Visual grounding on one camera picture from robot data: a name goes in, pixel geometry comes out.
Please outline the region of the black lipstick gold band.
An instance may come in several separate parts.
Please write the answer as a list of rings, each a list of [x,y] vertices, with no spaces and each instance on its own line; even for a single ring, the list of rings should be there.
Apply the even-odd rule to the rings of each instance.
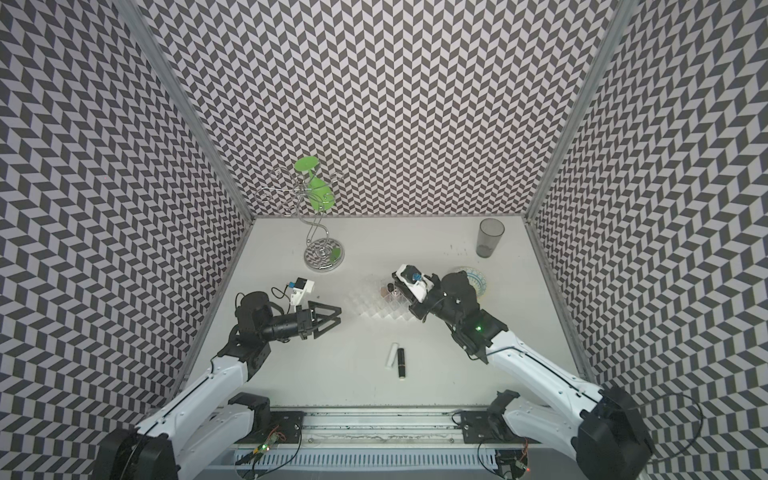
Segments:
[[[406,378],[406,360],[405,360],[405,350],[403,348],[397,349],[396,360],[397,360],[398,378],[401,380],[404,380]]]

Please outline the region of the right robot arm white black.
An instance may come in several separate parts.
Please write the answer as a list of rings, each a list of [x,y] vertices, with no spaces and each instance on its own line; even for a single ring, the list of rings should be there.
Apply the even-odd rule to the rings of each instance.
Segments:
[[[427,276],[410,264],[392,274],[418,319],[442,320],[474,360],[517,378],[539,399],[513,392],[501,419],[526,437],[574,460],[588,479],[637,479],[654,453],[638,403],[619,386],[601,387],[559,367],[484,310],[464,271]]]

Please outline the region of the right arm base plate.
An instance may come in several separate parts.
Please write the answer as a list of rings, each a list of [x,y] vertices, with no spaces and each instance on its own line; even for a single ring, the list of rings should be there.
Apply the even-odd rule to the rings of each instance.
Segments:
[[[461,410],[452,419],[459,427],[465,444],[524,444],[500,414],[487,411]]]

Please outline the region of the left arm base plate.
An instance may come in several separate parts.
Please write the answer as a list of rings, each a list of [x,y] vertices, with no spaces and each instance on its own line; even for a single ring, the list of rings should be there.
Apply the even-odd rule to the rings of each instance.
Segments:
[[[273,412],[263,426],[254,427],[248,435],[237,440],[235,444],[266,444],[268,435],[271,434],[277,436],[277,444],[297,445],[301,436],[304,417],[305,413],[300,410]]]

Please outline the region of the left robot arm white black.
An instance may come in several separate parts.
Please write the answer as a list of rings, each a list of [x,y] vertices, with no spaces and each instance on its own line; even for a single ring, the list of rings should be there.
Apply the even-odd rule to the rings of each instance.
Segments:
[[[204,373],[136,426],[109,433],[92,478],[195,478],[236,441],[268,426],[268,398],[240,389],[263,366],[272,343],[317,339],[340,324],[341,314],[315,301],[285,313],[263,291],[243,296],[226,344]]]

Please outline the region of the white lipstick tube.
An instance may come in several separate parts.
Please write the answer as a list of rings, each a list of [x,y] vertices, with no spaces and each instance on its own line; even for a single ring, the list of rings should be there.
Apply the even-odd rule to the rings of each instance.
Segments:
[[[397,343],[393,343],[390,347],[385,367],[386,368],[393,368],[396,361],[397,361],[397,355],[398,355],[399,345]]]

